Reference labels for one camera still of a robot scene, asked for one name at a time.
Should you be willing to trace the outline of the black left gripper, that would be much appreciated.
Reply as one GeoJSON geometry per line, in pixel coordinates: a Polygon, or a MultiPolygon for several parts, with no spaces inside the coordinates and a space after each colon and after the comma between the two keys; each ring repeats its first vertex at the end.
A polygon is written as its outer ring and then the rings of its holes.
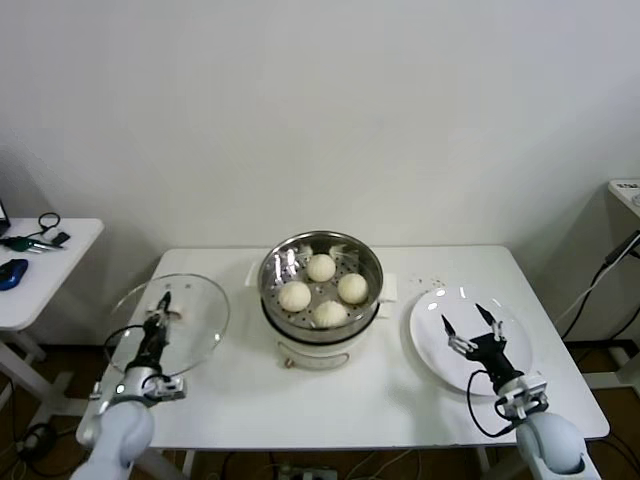
{"type": "Polygon", "coordinates": [[[144,337],[134,358],[135,367],[162,372],[161,357],[168,345],[168,328],[164,323],[171,314],[171,300],[171,292],[166,291],[156,307],[148,312],[148,320],[143,324],[144,337]]]}

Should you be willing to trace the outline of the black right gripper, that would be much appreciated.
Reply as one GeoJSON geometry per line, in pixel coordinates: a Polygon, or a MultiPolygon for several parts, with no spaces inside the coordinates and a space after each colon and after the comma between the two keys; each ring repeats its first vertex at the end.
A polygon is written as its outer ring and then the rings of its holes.
{"type": "Polygon", "coordinates": [[[467,359],[480,363],[489,375],[494,388],[502,388],[508,382],[519,378],[523,372],[517,370],[506,357],[504,350],[506,340],[503,334],[503,322],[497,321],[493,314],[475,304],[485,323],[491,328],[492,334],[485,334],[471,340],[460,337],[445,315],[441,315],[448,346],[458,354],[467,354],[467,359]]]}

